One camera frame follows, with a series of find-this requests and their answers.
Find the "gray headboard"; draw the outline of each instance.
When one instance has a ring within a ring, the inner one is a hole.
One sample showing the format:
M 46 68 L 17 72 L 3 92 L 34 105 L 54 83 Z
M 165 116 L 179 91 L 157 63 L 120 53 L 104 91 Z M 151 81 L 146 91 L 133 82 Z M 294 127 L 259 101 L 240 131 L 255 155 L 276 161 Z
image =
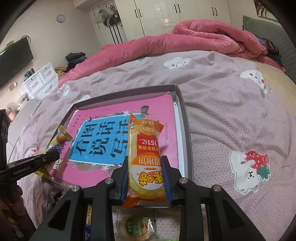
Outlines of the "gray headboard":
M 245 29 L 258 37 L 272 41 L 279 49 L 286 74 L 296 83 L 296 48 L 285 30 L 276 24 L 243 16 Z

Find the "yellow snack package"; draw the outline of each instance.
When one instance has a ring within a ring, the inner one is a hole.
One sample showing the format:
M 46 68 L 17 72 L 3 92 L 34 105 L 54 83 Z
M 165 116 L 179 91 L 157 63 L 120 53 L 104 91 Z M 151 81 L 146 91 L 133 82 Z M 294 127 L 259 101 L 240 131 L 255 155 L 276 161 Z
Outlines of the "yellow snack package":
M 157 138 L 163 125 L 131 114 L 128 124 L 128 197 L 124 207 L 139 200 L 165 200 Z
M 71 141 L 73 137 L 67 132 L 67 130 L 60 125 L 58 127 L 57 135 L 52 139 L 48 147 L 46 148 L 44 153 L 51 152 L 52 150 L 57 150 L 59 153 L 61 153 L 64 144 L 66 141 Z M 47 177 L 50 178 L 51 175 L 49 174 L 49 171 L 51 170 L 52 167 L 51 164 L 47 164 L 42 168 L 39 168 L 38 171 L 35 172 L 40 177 Z

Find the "drawer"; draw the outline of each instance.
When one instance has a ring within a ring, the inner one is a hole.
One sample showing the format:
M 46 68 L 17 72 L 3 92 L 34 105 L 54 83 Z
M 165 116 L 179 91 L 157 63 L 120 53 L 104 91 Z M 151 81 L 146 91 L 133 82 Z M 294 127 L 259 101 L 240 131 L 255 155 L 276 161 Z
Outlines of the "drawer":
M 54 71 L 52 65 L 47 65 L 45 68 L 43 68 L 40 72 L 39 72 L 42 80 L 44 83 L 46 83 L 47 81 L 49 81 L 53 76 L 55 76 L 56 72 Z
M 36 91 L 31 97 L 36 100 L 42 100 L 45 96 L 47 96 L 51 91 L 53 91 L 59 81 L 56 77 L 53 77 L 49 82 L 47 82 L 42 88 Z
M 28 94 L 33 94 L 36 90 L 38 90 L 43 84 L 40 76 L 36 74 L 34 77 L 29 78 L 26 83 L 24 83 L 24 86 L 26 87 Z

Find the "strawberry print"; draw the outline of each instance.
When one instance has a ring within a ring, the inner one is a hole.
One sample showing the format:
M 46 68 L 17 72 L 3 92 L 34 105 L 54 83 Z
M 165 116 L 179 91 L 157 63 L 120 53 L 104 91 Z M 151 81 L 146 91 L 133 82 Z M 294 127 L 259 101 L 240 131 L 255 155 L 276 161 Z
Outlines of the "strawberry print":
M 246 162 L 250 160 L 254 160 L 255 164 L 251 167 L 254 168 L 257 174 L 261 177 L 262 180 L 268 180 L 270 171 L 269 171 L 269 155 L 260 155 L 258 152 L 254 150 L 247 151 L 246 157 L 244 160 Z

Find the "cabinet door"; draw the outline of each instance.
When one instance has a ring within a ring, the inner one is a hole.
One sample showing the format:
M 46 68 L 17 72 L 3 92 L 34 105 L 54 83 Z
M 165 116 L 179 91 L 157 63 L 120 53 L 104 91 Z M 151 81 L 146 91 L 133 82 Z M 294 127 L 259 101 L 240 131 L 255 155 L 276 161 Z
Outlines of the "cabinet door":
M 194 0 L 196 8 L 200 14 L 198 19 L 215 19 L 214 6 L 212 0 Z
M 143 27 L 144 35 L 156 36 L 162 34 L 163 31 L 161 28 L 161 21 L 155 0 L 135 0 L 135 3 Z
M 176 0 L 176 7 L 180 21 L 197 19 L 191 0 Z
M 180 22 L 175 0 L 156 0 L 162 27 L 175 26 Z
M 134 0 L 115 0 L 117 10 L 128 41 L 144 37 L 138 10 Z
M 213 0 L 213 5 L 216 20 L 231 24 L 227 0 Z

